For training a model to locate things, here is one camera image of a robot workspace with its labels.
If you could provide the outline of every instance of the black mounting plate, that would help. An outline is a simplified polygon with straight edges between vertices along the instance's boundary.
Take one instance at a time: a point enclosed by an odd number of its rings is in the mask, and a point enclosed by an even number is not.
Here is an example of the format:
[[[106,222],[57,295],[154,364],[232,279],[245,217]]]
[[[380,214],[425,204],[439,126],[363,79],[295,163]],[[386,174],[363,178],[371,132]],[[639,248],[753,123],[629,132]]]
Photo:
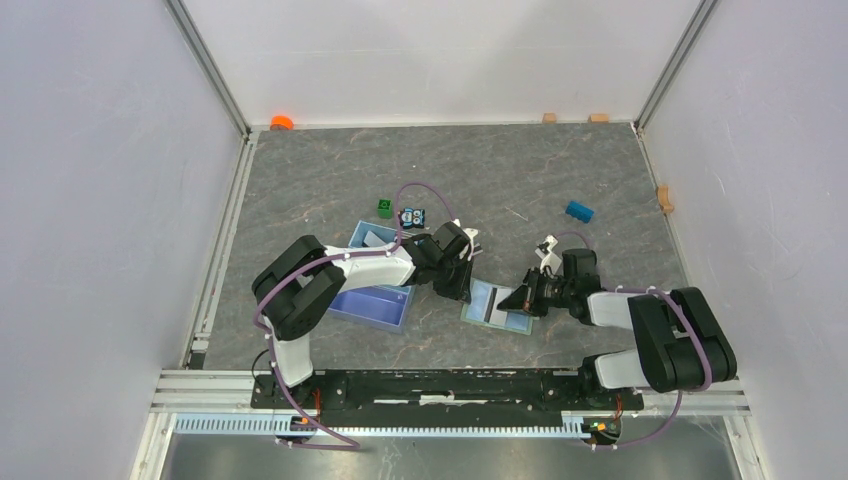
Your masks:
[[[562,426],[564,410],[614,411],[617,394],[625,410],[644,408],[632,390],[586,394],[582,385],[562,369],[324,370],[291,391],[304,408],[320,397],[330,427]],[[480,403],[435,403],[438,396]],[[257,376],[250,406],[291,408],[273,375]]]

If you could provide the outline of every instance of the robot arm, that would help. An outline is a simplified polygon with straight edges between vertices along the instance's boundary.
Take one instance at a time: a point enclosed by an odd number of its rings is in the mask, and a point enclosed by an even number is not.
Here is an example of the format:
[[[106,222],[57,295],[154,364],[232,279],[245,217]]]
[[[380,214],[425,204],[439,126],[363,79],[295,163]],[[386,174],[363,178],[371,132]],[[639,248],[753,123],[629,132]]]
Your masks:
[[[274,337],[274,353],[286,385],[297,385],[312,375],[309,332],[341,292],[373,285],[432,282],[438,295],[467,303],[476,234],[474,229],[460,228],[458,221],[448,222],[433,235],[402,240],[393,252],[393,243],[378,248],[336,248],[322,245],[312,235],[296,240],[253,282],[257,302],[306,264],[334,255],[340,259],[306,271],[280,290],[262,312]]]
[[[562,254],[562,273],[548,236],[538,246],[542,259],[524,281],[498,304],[505,311],[523,311],[545,316],[549,308],[567,308],[586,325],[618,327],[633,332],[636,348],[587,357],[580,375],[589,390],[615,390],[650,386],[657,392],[692,389],[704,382],[705,372],[692,341],[668,305],[647,292],[607,292],[597,270],[597,256],[589,249],[571,249]],[[694,287],[675,289],[671,299],[683,310],[700,341],[713,374],[713,382],[736,376],[736,357],[701,291]]]

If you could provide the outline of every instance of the white backdrop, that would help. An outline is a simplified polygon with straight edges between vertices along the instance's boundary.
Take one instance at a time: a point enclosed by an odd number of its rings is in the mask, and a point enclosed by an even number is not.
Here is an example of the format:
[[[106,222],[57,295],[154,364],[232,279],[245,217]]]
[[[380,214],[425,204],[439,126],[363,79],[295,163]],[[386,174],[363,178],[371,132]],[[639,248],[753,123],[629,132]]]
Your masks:
[[[848,3],[725,1],[648,125],[775,479],[845,478]]]
[[[0,478],[127,478],[239,137],[161,2],[0,11]]]
[[[697,0],[186,0],[249,123],[633,120]]]

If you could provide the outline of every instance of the blue tray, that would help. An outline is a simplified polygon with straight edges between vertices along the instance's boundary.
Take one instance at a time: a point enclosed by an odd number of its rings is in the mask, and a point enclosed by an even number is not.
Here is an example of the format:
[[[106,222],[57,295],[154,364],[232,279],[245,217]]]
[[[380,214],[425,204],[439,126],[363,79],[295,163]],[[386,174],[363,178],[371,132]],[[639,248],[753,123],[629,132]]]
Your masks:
[[[393,242],[393,228],[363,222],[356,225],[350,237],[349,247],[361,248],[368,232],[374,232],[386,243]],[[413,287],[381,285],[357,288],[336,295],[327,310],[337,318],[350,320],[361,325],[378,328],[392,333],[402,333],[409,304],[412,302]]]

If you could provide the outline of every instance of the orange object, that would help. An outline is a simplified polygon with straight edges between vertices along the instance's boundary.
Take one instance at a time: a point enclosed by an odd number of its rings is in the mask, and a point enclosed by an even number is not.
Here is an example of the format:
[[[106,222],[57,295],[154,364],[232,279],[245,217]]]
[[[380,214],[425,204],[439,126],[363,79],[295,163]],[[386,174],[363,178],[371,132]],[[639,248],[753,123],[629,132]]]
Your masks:
[[[271,119],[271,130],[291,130],[292,128],[294,128],[294,122],[289,117],[277,115]]]
[[[657,187],[657,201],[660,202],[660,209],[663,214],[668,215],[674,211],[674,205],[668,200],[668,185]]]
[[[593,113],[589,115],[589,123],[609,123],[609,115],[606,113]]]

